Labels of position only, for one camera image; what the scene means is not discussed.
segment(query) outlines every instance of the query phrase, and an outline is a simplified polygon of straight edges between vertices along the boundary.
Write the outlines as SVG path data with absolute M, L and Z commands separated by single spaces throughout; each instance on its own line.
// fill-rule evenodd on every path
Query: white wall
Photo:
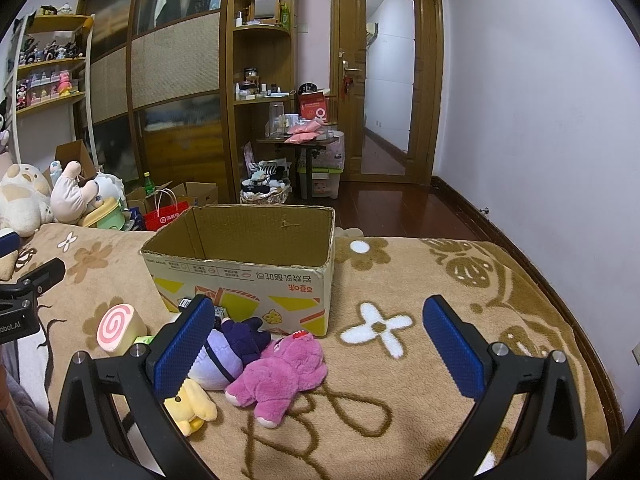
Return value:
M 610 0 L 447 0 L 436 174 L 560 294 L 640 408 L 640 47 Z
M 18 17 L 21 18 L 31 14 L 41 5 L 53 5 L 61 7 L 69 3 L 73 10 L 76 10 L 78 0 L 27 0 Z M 6 56 L 8 54 L 11 29 L 0 41 L 0 67 L 2 81 L 6 74 Z M 72 140 L 73 121 L 71 106 L 51 108 L 43 112 L 33 114 L 23 118 L 18 122 L 18 134 L 20 135 L 20 152 L 22 161 L 39 167 L 41 170 L 47 168 L 55 153 L 58 144 Z
M 297 87 L 315 83 L 329 88 L 331 0 L 298 0 Z
M 413 0 L 367 0 L 378 8 L 369 21 L 378 36 L 367 50 L 365 127 L 408 151 L 414 98 L 415 12 Z

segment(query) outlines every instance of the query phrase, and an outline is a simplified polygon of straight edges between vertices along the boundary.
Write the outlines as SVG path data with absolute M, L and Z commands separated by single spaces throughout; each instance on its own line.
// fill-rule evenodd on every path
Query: small table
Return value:
M 300 186 L 300 174 L 298 173 L 298 161 L 300 160 L 301 150 L 305 149 L 305 164 L 306 164 L 306 199 L 310 200 L 314 194 L 313 184 L 313 167 L 312 161 L 314 158 L 318 158 L 321 150 L 326 150 L 326 147 L 338 140 L 338 137 L 331 137 L 323 140 L 308 140 L 302 144 L 291 144 L 285 142 L 287 139 L 257 139 L 256 142 L 260 144 L 273 144 L 276 148 L 276 152 L 279 152 L 282 148 L 290 147 L 294 149 L 294 169 L 296 170 L 296 178 L 298 182 L 298 189 L 300 189 L 300 195 L 302 196 L 302 187 Z

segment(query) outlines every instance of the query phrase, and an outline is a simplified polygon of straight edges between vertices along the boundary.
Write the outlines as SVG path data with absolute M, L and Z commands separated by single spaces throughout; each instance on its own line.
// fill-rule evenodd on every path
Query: metal screw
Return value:
M 494 343 L 491 345 L 491 350 L 498 357 L 505 356 L 509 353 L 509 348 L 504 343 Z
M 146 345 L 144 343 L 136 343 L 129 349 L 129 354 L 133 355 L 133 357 L 140 357 L 144 355 L 146 352 Z
M 71 359 L 73 362 L 79 365 L 82 361 L 84 361 L 85 358 L 86 358 L 86 352 L 79 351 L 79 352 L 76 352 Z
M 551 358 L 556 363 L 564 363 L 566 361 L 566 355 L 564 355 L 564 352 L 560 350 L 554 350 L 553 352 L 551 352 Z

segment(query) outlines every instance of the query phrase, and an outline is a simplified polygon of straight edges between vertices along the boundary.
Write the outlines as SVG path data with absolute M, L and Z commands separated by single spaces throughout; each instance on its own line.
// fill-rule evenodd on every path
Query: pink spiral pattern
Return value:
M 102 317 L 98 326 L 98 342 L 108 344 L 119 338 L 132 314 L 133 307 L 126 303 L 112 306 Z

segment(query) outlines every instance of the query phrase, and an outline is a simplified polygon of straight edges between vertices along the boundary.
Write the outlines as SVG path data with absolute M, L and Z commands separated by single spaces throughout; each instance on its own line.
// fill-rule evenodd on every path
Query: brown fleece blanket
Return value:
M 41 300 L 48 345 L 40 350 L 49 355 L 34 359 L 26 348 L 20 354 L 21 362 L 46 364 L 42 386 L 53 413 L 73 352 L 104 356 L 95 330 L 110 305 L 132 304 L 153 333 L 170 318 L 138 254 L 150 236 L 48 224 L 18 260 L 14 279 L 53 257 L 66 264 L 64 281 Z M 190 441 L 221 480 L 420 478 L 472 407 L 422 326 L 431 294 L 443 295 L 485 339 L 514 352 L 562 349 L 582 403 L 590 473 L 606 459 L 604 412 L 572 330 L 503 250 L 484 242 L 338 238 L 336 251 L 329 333 L 322 339 L 326 381 L 300 395 L 276 430 L 212 392 L 219 418 Z M 521 406 L 515 398 L 487 466 L 499 460 Z

